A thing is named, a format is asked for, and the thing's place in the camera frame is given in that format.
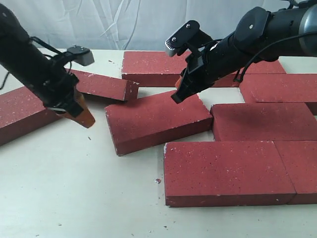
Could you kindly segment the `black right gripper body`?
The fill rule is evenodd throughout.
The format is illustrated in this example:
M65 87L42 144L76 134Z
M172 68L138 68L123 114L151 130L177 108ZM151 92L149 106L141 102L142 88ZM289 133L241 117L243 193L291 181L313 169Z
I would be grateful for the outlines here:
M209 72L207 65L204 64L202 56L195 56L191 53L186 57L185 61L187 66L183 69L180 76L184 76L186 74L193 77L193 79L198 83L197 93L213 86L215 82L220 79L219 76L213 75Z

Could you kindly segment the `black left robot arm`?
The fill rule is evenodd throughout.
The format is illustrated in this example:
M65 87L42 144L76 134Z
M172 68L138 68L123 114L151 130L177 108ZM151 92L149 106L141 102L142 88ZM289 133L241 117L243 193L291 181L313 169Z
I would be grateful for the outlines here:
M94 63L90 49L73 46L60 52L37 37L31 37L14 13L0 6L0 63L58 116L90 128L95 119L84 96L76 88L79 80L67 63Z

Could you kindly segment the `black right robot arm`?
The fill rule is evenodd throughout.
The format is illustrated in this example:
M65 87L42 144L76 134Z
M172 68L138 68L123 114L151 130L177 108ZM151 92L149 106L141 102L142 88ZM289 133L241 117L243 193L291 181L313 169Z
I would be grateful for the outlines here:
M220 79L234 74L241 83L253 63L272 62L279 57L317 55L317 3L290 1L288 8L270 12L261 7L249 10L236 29L223 39L213 39L190 20L166 41L166 54L186 57L173 101L181 103Z

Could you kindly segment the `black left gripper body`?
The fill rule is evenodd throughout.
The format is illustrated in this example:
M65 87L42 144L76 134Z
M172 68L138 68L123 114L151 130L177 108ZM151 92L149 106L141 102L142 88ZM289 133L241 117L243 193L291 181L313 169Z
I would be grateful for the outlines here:
M83 112L80 105L80 93L76 89L79 80L73 73L65 73L63 80L52 88L53 95L44 102L44 106L57 113L63 115L68 113L71 117L77 117Z

